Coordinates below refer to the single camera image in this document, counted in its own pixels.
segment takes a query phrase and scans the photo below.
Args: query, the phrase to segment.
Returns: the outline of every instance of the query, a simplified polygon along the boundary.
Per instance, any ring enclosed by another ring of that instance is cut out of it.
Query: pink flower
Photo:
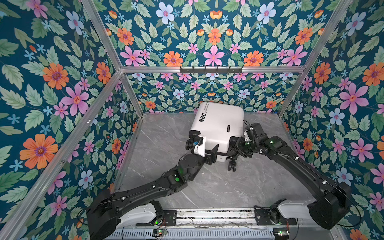
[[[121,52],[120,55],[124,58],[127,58],[127,60],[125,60],[125,64],[127,66],[130,66],[133,63],[133,65],[135,67],[138,67],[139,63],[141,63],[141,64],[145,63],[145,61],[142,58],[139,58],[139,56],[140,56],[139,50],[134,50],[132,53],[131,48],[128,46],[125,46],[125,51],[126,51],[126,53]]]
[[[236,73],[233,78],[237,79],[237,82],[240,82],[241,80],[245,80],[245,76],[248,75],[248,73]]]
[[[299,157],[301,157],[301,159],[305,160],[303,154],[305,153],[305,150],[304,149],[300,149],[300,145],[297,144],[296,145],[296,150],[297,150],[297,153],[299,155]]]
[[[263,89],[263,88],[268,87],[268,85],[269,85],[269,82],[264,81],[264,82],[261,82],[260,87]]]
[[[72,161],[72,156],[74,157],[78,157],[79,156],[79,153],[76,151],[77,149],[79,149],[80,147],[80,144],[77,144],[77,146],[74,148],[72,154],[70,155],[70,157],[67,159],[68,162],[71,162]]]
[[[68,115],[68,111],[66,111],[68,109],[68,106],[63,106],[62,102],[59,102],[58,106],[54,105],[53,108],[56,109],[55,115],[60,115],[61,119],[64,118],[64,115]]]
[[[92,141],[89,141],[89,142],[86,142],[85,143],[85,147],[84,147],[84,151],[87,151],[87,155],[89,154],[89,152],[93,152],[93,147],[95,146],[95,144],[92,143]]]
[[[77,108],[79,108],[79,112],[84,114],[88,110],[88,104],[84,101],[89,98],[89,94],[81,93],[81,87],[78,83],[74,86],[74,92],[70,87],[66,87],[65,90],[71,97],[63,97],[61,101],[67,106],[72,105],[70,109],[71,116],[76,115]]]
[[[169,79],[173,79],[173,76],[172,76],[172,73],[161,73],[161,76],[160,76],[161,79],[166,79],[166,81],[168,82]]]
[[[67,201],[67,197],[64,197],[61,199],[61,196],[57,196],[57,202],[53,202],[50,204],[50,207],[52,209],[51,211],[51,217],[56,214],[58,216],[61,215],[61,210],[67,208],[67,204],[65,203]]]
[[[384,117],[384,104],[378,104],[377,105],[380,109],[377,111],[377,114],[383,114]]]
[[[40,0],[29,0],[29,2],[26,2],[25,5],[33,10],[33,13],[37,18],[41,15],[43,18],[48,19],[47,14],[45,14],[45,12],[48,11],[48,8],[40,3]]]
[[[107,98],[107,100],[105,100],[105,102],[109,102],[109,101],[112,101],[112,96],[113,96],[113,93],[111,92]]]
[[[107,116],[108,116],[109,118],[111,118],[111,117],[113,116],[113,109],[111,108],[111,106],[109,106],[109,107],[107,108]]]
[[[300,45],[296,51],[293,51],[292,49],[288,50],[288,57],[284,58],[281,62],[282,63],[288,63],[287,66],[292,66],[294,63],[295,65],[300,65],[302,57],[305,57],[308,52],[301,52],[303,50],[303,46]]]
[[[348,90],[348,85],[350,85],[351,83],[352,82],[349,81],[349,77],[346,77],[345,79],[344,78],[341,79],[341,83],[339,83],[338,86],[340,87],[341,91],[344,89]]]
[[[373,145],[370,143],[367,143],[366,145],[364,145],[364,140],[362,138],[358,140],[358,144],[359,145],[357,145],[355,142],[351,142],[351,147],[356,149],[351,152],[351,155],[352,156],[359,155],[360,162],[364,162],[365,157],[369,159],[373,159],[372,153],[368,152],[368,150],[371,150],[373,148]]]
[[[208,58],[204,65],[209,65],[212,63],[212,66],[216,63],[216,65],[221,65],[221,60],[219,58],[222,58],[224,56],[224,52],[217,52],[217,46],[213,45],[211,47],[211,53],[209,52],[204,52],[203,55],[204,57]]]
[[[177,73],[179,75],[179,81],[188,82],[188,79],[191,79],[192,76],[189,75],[189,73]]]
[[[349,112],[352,113],[352,115],[355,115],[358,110],[357,105],[365,107],[369,104],[366,98],[361,98],[361,96],[364,95],[367,90],[368,86],[364,86],[356,91],[356,85],[354,83],[351,83],[348,87],[349,94],[347,92],[342,92],[339,94],[341,99],[346,100],[341,103],[340,109],[346,109],[348,106],[350,106]]]
[[[240,2],[241,5],[244,5],[244,4],[245,4],[245,0],[236,0],[236,2],[237,2],[237,3]]]
[[[159,88],[160,90],[163,89],[164,87],[163,82],[159,82],[159,81],[157,81],[155,85],[156,85],[156,88]]]
[[[377,192],[375,196],[373,193],[369,193],[369,196],[372,198],[369,203],[376,205],[377,210],[381,211],[384,208],[384,198],[381,198],[381,194]]]
[[[189,53],[196,53],[196,51],[198,51],[199,49],[197,48],[197,44],[193,44],[191,43],[191,46],[188,47],[189,49]]]
[[[288,55],[287,52],[288,50],[284,50],[283,48],[280,52],[277,53],[277,58],[283,59],[285,56]]]
[[[188,4],[192,6],[192,3],[195,2],[197,3],[199,0],[188,0]]]
[[[67,173],[66,171],[62,171],[59,173],[59,175],[57,175],[55,181],[48,188],[48,195],[51,195],[53,193],[53,191],[55,190],[55,185],[56,185],[56,187],[63,187],[63,181],[60,179],[62,179],[66,173]]]
[[[230,83],[229,81],[227,83],[224,83],[224,89],[229,90],[233,88],[233,83]]]
[[[151,53],[148,53],[147,50],[140,50],[140,57],[144,57],[144,60],[151,59],[149,56]]]
[[[90,87],[91,85],[88,83],[88,79],[84,79],[84,78],[81,78],[81,81],[79,81],[79,84],[81,86],[81,90],[86,90],[88,91],[88,87]]]
[[[252,73],[252,79],[255,78],[256,81],[259,81],[260,78],[264,78],[264,73]]]
[[[319,115],[319,108],[317,108],[316,106],[313,107],[313,109],[311,109],[311,115],[315,118],[316,116]]]
[[[332,143],[332,146],[334,147],[333,151],[341,154],[341,151],[345,150],[345,147],[343,147],[343,144],[344,144],[344,141],[339,142],[337,139],[335,139],[335,143]]]
[[[379,163],[378,168],[379,168],[379,170],[377,170],[375,168],[371,168],[371,173],[378,176],[378,177],[374,177],[374,179],[373,179],[373,182],[376,184],[380,184],[384,180],[384,164]]]
[[[119,80],[118,83],[115,86],[115,91],[116,92],[121,89],[121,85],[120,84],[121,84],[121,81]]]
[[[240,49],[239,44],[236,43],[231,45],[231,48],[229,49],[229,51],[232,51],[232,54],[234,54],[234,53],[238,53],[239,49]]]
[[[314,100],[316,100],[316,102],[320,101],[320,97],[322,97],[324,95],[324,93],[321,92],[322,88],[323,87],[319,87],[319,88],[315,87],[314,88],[314,91],[311,92],[311,96],[313,96],[312,101],[314,101]]]
[[[201,84],[198,84],[197,83],[197,81],[195,81],[195,83],[191,83],[191,89],[194,89],[194,90],[196,90],[196,89],[200,89],[200,86]]]
[[[305,77],[305,80],[303,80],[303,90],[305,89],[306,92],[308,92],[308,89],[312,86],[312,77],[308,78],[308,75]]]

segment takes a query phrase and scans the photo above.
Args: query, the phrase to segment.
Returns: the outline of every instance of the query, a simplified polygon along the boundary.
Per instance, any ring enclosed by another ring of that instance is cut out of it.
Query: flower
[[[274,17],[276,15],[276,10],[273,9],[274,6],[275,4],[273,2],[268,3],[268,6],[266,6],[265,4],[261,5],[260,14],[257,15],[257,20],[263,20],[263,24],[267,24],[269,22],[269,18]]]
[[[284,58],[281,62],[282,63],[288,63],[287,66],[292,66],[294,63],[295,65],[300,65],[302,57],[305,57],[308,52],[301,52],[303,50],[303,46],[300,45],[296,51],[293,51],[292,49],[289,49],[287,52],[288,57]]]
[[[369,69],[365,69],[364,77],[362,78],[363,82],[366,82],[367,86],[377,86],[380,84],[380,80],[384,81],[384,63],[374,63],[369,66]]]
[[[345,26],[345,30],[349,30],[348,36],[352,36],[352,34],[355,32],[355,29],[360,30],[362,28],[362,26],[364,25],[364,22],[362,22],[362,20],[365,18],[365,15],[366,13],[362,12],[360,15],[359,13],[355,13],[352,16],[351,22]]]
[[[15,172],[17,172],[17,170],[19,169],[19,168],[23,168],[23,166],[22,166],[22,163],[23,163],[24,161],[18,161],[17,159],[15,159],[15,164],[12,164],[11,166],[9,166],[10,168],[14,168],[14,171]]]
[[[293,76],[293,73],[282,73],[279,75],[280,78],[283,78],[283,81],[286,81],[287,78],[291,78]]]
[[[179,75],[179,81],[184,81],[184,82],[188,82],[188,79],[191,79],[192,76],[189,75],[189,73],[177,73],[177,75]]]
[[[203,35],[204,35],[204,30],[199,29],[199,30],[197,31],[197,35],[199,35],[199,36],[203,36]]]
[[[176,96],[177,99],[183,98],[184,97],[184,91],[175,89],[173,96]]]
[[[304,104],[298,101],[297,104],[295,105],[296,113],[299,113],[299,112],[301,113],[303,111],[303,106]]]
[[[353,176],[350,173],[347,173],[347,169],[342,167],[340,170],[336,170],[336,175],[339,177],[337,181],[339,183],[345,182],[349,186],[351,185],[350,180],[353,180]]]
[[[303,147],[306,151],[312,150],[312,146],[313,146],[313,142],[311,141],[311,139],[309,138],[304,139]]]
[[[172,76],[172,73],[161,73],[161,76],[160,76],[161,79],[166,79],[166,81],[168,82],[169,79],[173,79],[173,76]]]
[[[61,101],[67,106],[72,105],[70,109],[71,116],[76,115],[77,109],[84,114],[88,110],[88,104],[85,100],[89,98],[89,94],[81,93],[81,86],[78,83],[74,86],[74,91],[70,87],[66,87],[65,90],[70,97],[65,96]]]
[[[381,194],[377,192],[375,196],[373,193],[369,193],[369,196],[372,198],[369,203],[376,205],[377,210],[381,211],[384,208],[384,198],[381,198]]]
[[[239,91],[239,94],[238,94],[238,96],[239,96],[239,98],[246,98],[247,96],[249,96],[251,93],[249,92],[249,90],[248,90],[248,88],[246,88],[246,89],[241,89],[240,91]]]
[[[111,73],[109,72],[109,67],[104,62],[97,64],[96,73],[99,75],[100,82],[103,82],[103,84],[109,82]]]
[[[125,46],[125,51],[126,51],[126,53],[121,52],[120,55],[124,58],[127,58],[127,60],[125,60],[125,64],[127,66],[130,66],[133,64],[135,67],[138,67],[139,63],[141,63],[141,64],[145,63],[145,61],[142,58],[139,58],[139,56],[140,56],[139,50],[134,50],[132,53],[131,48],[128,46]]]
[[[358,229],[352,229],[349,236],[352,240],[368,240],[366,235],[362,234],[361,231]]]
[[[83,171],[80,175],[79,187],[83,186],[84,189],[88,188],[89,183],[93,182],[92,170],[89,169],[87,172]]]
[[[82,35],[81,32],[82,29],[84,29],[84,24],[79,21],[79,15],[75,11],[72,11],[72,14],[70,11],[66,11],[65,14],[67,15],[68,20],[68,26],[73,30],[76,29],[76,32],[78,35]]]
[[[334,147],[333,151],[338,152],[341,154],[341,151],[345,150],[345,147],[343,147],[344,141],[338,141],[335,139],[335,143],[332,143],[332,146]]]
[[[120,104],[120,112],[121,113],[126,113],[127,112],[127,104],[125,104],[125,101],[122,101]]]
[[[224,52],[217,52],[217,46],[213,45],[210,49],[211,53],[204,52],[204,57],[207,58],[204,65],[209,65],[212,63],[212,66],[216,63],[216,65],[221,65],[221,60],[219,58],[222,58],[224,56]]]
[[[258,81],[260,78],[264,78],[264,73],[252,73],[252,79],[255,78],[256,81]]]
[[[348,85],[350,85],[351,83],[352,82],[349,81],[349,77],[346,77],[345,79],[344,78],[341,79],[341,83],[339,83],[338,86],[340,87],[341,91],[344,89],[348,90]]]
[[[149,109],[155,109],[156,108],[156,104],[152,101],[146,101],[145,105]]]
[[[314,91],[311,92],[311,96],[313,96],[312,101],[316,100],[316,102],[320,101],[320,97],[324,95],[324,93],[321,92],[322,87],[315,87]]]
[[[264,55],[259,53],[259,51],[253,51],[253,53],[248,53],[247,57],[244,58],[244,66],[246,67],[255,67],[260,66],[260,63],[264,61],[262,58]]]
[[[43,18],[48,19],[47,14],[45,13],[46,11],[48,11],[48,8],[40,3],[40,0],[29,0],[29,2],[26,2],[25,5],[27,5],[30,9],[33,10],[33,13],[37,18],[42,16]]]
[[[231,45],[231,48],[229,49],[229,51],[232,51],[232,54],[234,54],[234,53],[238,53],[239,49],[240,49],[240,46],[238,43],[236,43]]]
[[[52,183],[52,185],[48,188],[48,195],[51,195],[52,193],[53,193],[53,191],[55,190],[55,185],[56,185],[56,187],[63,187],[63,181],[62,180],[60,180],[60,179],[62,179],[64,176],[65,176],[65,174],[66,174],[67,172],[66,171],[62,171],[62,172],[60,172],[58,175],[57,175],[57,177],[56,177],[56,179],[55,179],[55,181]]]
[[[277,102],[275,100],[272,100],[272,101],[267,102],[265,106],[267,108],[274,108],[274,107],[276,107],[276,104],[277,104]]]
[[[132,36],[131,31],[127,31],[126,28],[119,28],[117,36],[120,40],[120,42],[124,43],[125,45],[132,45],[135,39]]]
[[[167,64],[167,67],[180,67],[183,62],[180,53],[175,53],[174,51],[169,51],[169,53],[164,54],[164,57],[164,63]]]
[[[211,11],[209,13],[209,15],[211,16],[212,19],[220,19],[223,16],[223,12],[222,11]]]
[[[315,82],[318,84],[323,84],[329,78],[328,74],[331,73],[331,69],[329,68],[329,63],[322,63],[320,66],[316,68],[316,72],[314,74]]]
[[[53,144],[55,139],[48,136],[45,139],[44,134],[36,134],[35,140],[28,138],[23,146],[27,149],[20,151],[20,159],[27,160],[24,165],[30,169],[34,168],[37,164],[38,169],[47,166],[47,161],[51,162],[55,156],[53,152],[57,152],[58,145]]]
[[[142,81],[145,78],[145,75],[142,73],[132,73],[132,77],[137,78],[138,81]]]
[[[303,90],[305,89],[306,92],[308,92],[308,89],[312,87],[312,77],[308,77],[308,75],[305,77],[305,80],[303,80]]]
[[[209,37],[208,41],[212,43],[212,45],[216,45],[218,42],[220,42],[221,33],[217,28],[214,28],[208,34],[208,37]]]
[[[226,30],[225,34],[226,34],[227,36],[232,36],[232,35],[233,35],[233,30],[230,29],[230,28],[228,28],[228,29]]]
[[[80,144],[77,144],[77,146],[74,148],[72,154],[70,155],[70,157],[67,159],[68,162],[71,162],[72,161],[72,156],[74,157],[78,157],[79,156],[79,153],[76,151],[77,149],[79,149],[80,147]]]
[[[199,0],[188,0],[188,4],[192,6],[193,2],[197,3]]]
[[[260,87],[263,89],[263,88],[267,88],[269,85],[269,82],[268,81],[264,81],[264,82],[261,82],[260,83]]]
[[[215,78],[218,77],[218,73],[207,73],[205,76],[209,78],[209,80],[215,80]]]
[[[57,197],[57,202],[53,202],[50,204],[50,207],[52,209],[51,211],[51,217],[56,214],[58,216],[61,215],[61,210],[67,208],[67,204],[65,203],[67,201],[67,197],[61,198],[59,195]]]
[[[317,11],[315,14],[314,14],[314,18],[319,18],[319,17],[321,17],[321,15],[323,15],[323,10],[319,10],[319,11]]]
[[[156,88],[159,88],[160,90],[163,89],[164,87],[163,82],[159,82],[159,81],[157,81],[155,85],[156,85]]]
[[[313,116],[314,118],[317,117],[319,115],[319,110],[319,108],[313,106],[313,109],[311,109],[311,116]]]
[[[285,56],[288,55],[287,52],[288,50],[284,50],[283,48],[280,52],[277,53],[277,58],[283,59]]]
[[[361,98],[368,90],[368,86],[364,86],[359,88],[359,90],[356,91],[356,85],[354,83],[351,83],[348,87],[348,92],[342,92],[339,94],[340,98],[343,100],[346,100],[341,103],[340,109],[346,109],[349,106],[349,111],[352,115],[354,115],[358,108],[357,105],[361,107],[365,107],[368,105],[368,100],[366,98]]]
[[[63,66],[60,64],[50,63],[49,68],[45,67],[43,72],[44,81],[48,82],[48,86],[51,88],[62,89],[69,82],[69,77],[67,70],[63,69]]]
[[[79,81],[79,85],[81,86],[81,90],[88,91],[88,87],[91,85],[88,83],[88,79],[81,78],[81,81]]]
[[[227,83],[224,83],[224,89],[229,90],[233,88],[233,83],[230,83],[229,81]]]
[[[113,152],[114,154],[119,153],[119,151],[120,151],[120,147],[121,147],[121,141],[120,141],[120,139],[116,138],[116,139],[113,141],[113,144],[112,144],[112,152]]]
[[[310,40],[310,37],[312,37],[312,35],[313,35],[312,28],[304,28],[302,31],[300,31],[297,34],[295,38],[296,44],[303,45],[304,43]]]
[[[359,138],[358,144],[359,145],[357,145],[355,142],[351,142],[351,147],[356,149],[351,152],[351,155],[352,156],[359,155],[360,162],[364,162],[365,157],[369,159],[373,159],[372,153],[368,152],[369,150],[372,150],[373,145],[370,143],[367,143],[366,145],[364,145],[364,140],[362,138]]]
[[[156,15],[162,18],[163,24],[167,25],[168,21],[175,20],[175,16],[172,14],[173,7],[171,5],[165,5],[163,2],[159,3],[159,8],[156,10]]]
[[[245,80],[245,76],[248,75],[248,73],[236,73],[233,78],[237,79],[237,82],[240,82],[241,80]]]
[[[197,48],[197,44],[193,44],[191,43],[191,46],[188,47],[189,49],[189,53],[196,53],[196,51],[198,51],[199,49]]]

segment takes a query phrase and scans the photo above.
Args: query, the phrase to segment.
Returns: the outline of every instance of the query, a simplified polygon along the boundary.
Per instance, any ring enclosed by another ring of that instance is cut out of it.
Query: horizontal metal bar
[[[112,89],[120,79],[120,72],[115,73],[107,85],[104,86],[99,96],[83,115],[80,122],[74,128],[72,133],[65,140],[59,151],[56,153],[52,161],[44,169],[43,173],[37,179],[35,184],[29,190],[28,194],[23,199],[22,203],[15,210],[13,215],[7,221],[0,231],[0,239],[13,240],[17,237],[21,229],[25,226],[29,216],[35,211],[41,199],[45,196],[50,185],[54,182],[60,170],[63,168],[64,163],[72,154],[77,143],[81,140],[82,136],[89,127],[90,121],[95,117],[105,100],[109,96]]]
[[[82,0],[81,1],[84,9],[86,10],[97,34],[99,35],[100,41],[104,46],[105,51],[107,52],[109,58],[111,59],[112,65],[116,71],[119,71],[122,67],[120,58],[113,47],[112,41],[109,38],[107,31],[105,30],[104,23],[96,9],[95,3],[93,0]]]
[[[283,116],[285,110],[295,97],[297,91],[299,90],[303,80],[305,77],[307,77],[308,73],[310,72],[312,66],[316,62],[317,58],[319,57],[321,51],[327,44],[329,38],[331,37],[333,31],[339,24],[341,18],[344,16],[345,12],[347,11],[347,8],[352,3],[353,0],[340,0],[339,3],[336,6],[335,11],[332,13],[331,17],[328,20],[327,25],[324,28],[323,33],[321,34],[319,40],[317,41],[315,47],[312,49],[307,61],[305,62],[305,68],[304,71],[301,72],[301,74],[297,77],[295,83],[293,84],[291,90],[289,91],[287,97],[284,100],[283,105],[281,106],[278,114],[280,117]]]
[[[125,156],[124,156],[123,161],[122,161],[122,166],[120,167],[119,173],[115,179],[115,191],[116,192],[120,191],[120,187],[121,187],[122,181],[124,180],[125,173],[127,173],[129,164],[131,163],[133,151],[135,150],[135,146],[137,143],[137,137],[139,136],[142,122],[143,122],[143,118],[139,118],[139,120],[137,122],[136,130],[133,133],[132,138],[131,138],[131,144],[129,145],[127,152],[125,153]]]
[[[137,96],[135,92],[133,91],[132,85],[129,83],[128,77],[126,74],[123,74],[121,77],[121,83],[124,86],[125,90],[127,90],[127,94],[129,99],[131,100],[131,103],[133,105],[133,108],[135,109],[137,115],[139,118],[142,118],[143,116],[143,110],[140,107],[139,100],[137,99]]]
[[[220,71],[229,69],[228,66],[203,66],[203,67],[182,67],[191,70],[190,73],[202,73],[202,70],[206,70],[206,73],[215,73],[216,69]],[[121,68],[123,73],[179,73],[180,67],[127,67]],[[303,66],[259,66],[259,67],[243,67],[243,73],[302,73],[304,71]]]

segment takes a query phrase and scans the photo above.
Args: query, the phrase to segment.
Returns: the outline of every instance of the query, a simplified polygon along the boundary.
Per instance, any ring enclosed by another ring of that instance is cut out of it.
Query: blue flower
[[[376,232],[375,229],[373,229],[373,230],[371,231],[371,233],[372,233],[373,237],[379,239],[380,234],[378,234],[378,233]]]
[[[57,3],[57,8],[60,10],[60,12],[64,11],[64,7],[60,5],[60,3]]]
[[[336,164],[335,164],[335,167],[336,167],[337,170],[340,170],[340,167],[341,167],[341,166],[340,166],[338,163],[336,163]]]
[[[333,78],[334,76],[336,76],[336,70],[333,70],[331,71],[331,74],[329,75],[331,78]]]
[[[209,22],[209,21],[210,21],[210,20],[209,20],[209,16],[208,16],[208,15],[207,15],[207,16],[204,15],[204,19],[203,19],[203,21],[205,21],[205,23]]]
[[[373,6],[371,6],[368,10],[369,13],[373,12],[375,9],[376,9],[376,4],[374,4]]]
[[[47,135],[47,132],[51,131],[51,129],[49,129],[49,127],[50,127],[49,125],[47,125],[47,126],[42,125],[41,127],[43,130],[40,130],[40,133],[44,133],[45,135]]]
[[[174,23],[171,23],[171,22],[169,22],[169,24],[168,24],[167,28],[169,28],[170,30],[172,30],[172,29],[175,29],[175,24],[174,24]]]
[[[50,108],[49,106],[47,106],[47,108],[43,109],[43,112],[47,113],[47,116],[49,116],[49,114],[52,114],[52,108]]]
[[[85,69],[83,69],[83,71],[82,71],[81,73],[82,73],[83,77],[86,77],[87,74],[88,74],[88,73],[85,71]]]
[[[178,17],[180,16],[180,12],[175,9],[175,11],[173,12],[173,15],[175,15],[175,17]]]
[[[320,18],[320,22],[323,22],[324,20],[327,19],[328,14],[322,15]]]
[[[345,31],[344,33],[343,33],[343,35],[340,37],[341,39],[346,39],[347,38],[347,32]]]
[[[94,183],[91,183],[88,187],[89,190],[92,190],[93,188],[95,187],[95,184]]]
[[[110,18],[109,15],[104,15],[106,21],[108,21],[109,23],[112,21],[112,19]]]
[[[313,13],[307,15],[307,19],[311,20],[313,18]]]
[[[32,58],[33,58],[33,59],[36,59],[36,58],[34,57],[35,54],[34,54],[33,52],[29,53],[28,50],[25,50],[25,53],[26,53],[26,54],[24,54],[24,57],[29,58],[30,61],[32,60]]]
[[[19,123],[20,121],[18,119],[20,119],[20,117],[16,117],[15,114],[12,114],[12,117],[7,117],[8,120],[11,120],[12,122],[12,125],[15,124],[15,122]]]
[[[123,20],[124,20],[124,15],[122,15],[121,13],[119,13],[118,18],[120,18],[120,20],[123,21]]]
[[[252,16],[254,16],[254,17],[257,17],[257,15],[260,14],[258,9],[256,9],[256,11],[252,11],[252,13],[253,13]]]
[[[83,33],[83,38],[85,38],[85,39],[88,39],[88,34],[87,34],[87,32],[86,31],[81,31],[82,33]]]
[[[15,164],[12,164],[11,166],[9,166],[9,168],[14,168],[14,171],[17,172],[19,168],[23,168],[23,162],[24,161],[18,161],[17,159],[15,159]]]
[[[345,18],[345,23],[349,23],[351,21],[351,18],[352,18],[352,16],[346,17]]]
[[[376,210],[372,208],[372,205],[371,205],[371,204],[369,204],[369,205],[367,206],[367,211],[369,211],[369,213],[372,214],[372,213],[374,213]]]
[[[256,29],[261,29],[262,27],[264,27],[264,25],[262,25],[262,23],[256,23]]]
[[[344,69],[344,72],[342,72],[341,75],[342,75],[343,77],[346,77],[346,76],[348,75],[348,73],[349,73],[349,72],[347,72],[347,70]]]
[[[57,197],[60,194],[60,188],[56,188],[56,191],[53,194]]]
[[[339,177],[338,176],[336,176],[335,174],[332,174],[332,180],[334,180],[334,181],[336,181]]]
[[[51,30],[51,24],[48,23],[47,20],[45,20],[44,22],[42,21],[41,24],[44,26],[44,29],[47,29],[47,30]]]
[[[81,194],[83,192],[84,188],[83,187],[79,187],[77,190],[78,190],[77,194]]]
[[[67,235],[67,233],[70,231],[70,226],[64,226],[64,231],[61,232],[61,234]]]
[[[355,157],[349,156],[349,157],[348,157],[348,161],[350,161],[351,164],[352,164],[352,163],[355,163]]]
[[[223,15],[223,19],[221,19],[222,22],[226,23],[228,21],[228,15]]]
[[[37,51],[40,51],[41,53],[44,53],[46,51],[44,45],[36,44],[36,46],[38,47]]]
[[[69,187],[69,185],[70,185],[71,182],[72,182],[72,181],[70,180],[70,178],[68,178],[67,180],[65,180],[65,181],[64,181],[64,183],[65,183],[65,186],[64,186],[64,187]]]

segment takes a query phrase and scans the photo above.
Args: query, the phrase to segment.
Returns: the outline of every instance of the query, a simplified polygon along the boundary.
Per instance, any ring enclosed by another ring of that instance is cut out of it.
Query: gray marble floor
[[[141,132],[125,174],[121,191],[157,179],[174,167],[187,151],[185,141],[194,114],[145,115]],[[291,145],[276,114],[245,113],[245,120],[259,122],[269,137],[281,137]],[[204,165],[193,182],[183,191],[160,198],[163,208],[253,207],[270,206],[275,201],[308,199],[309,191],[286,169],[254,154],[239,157],[236,172],[228,171],[227,162]]]

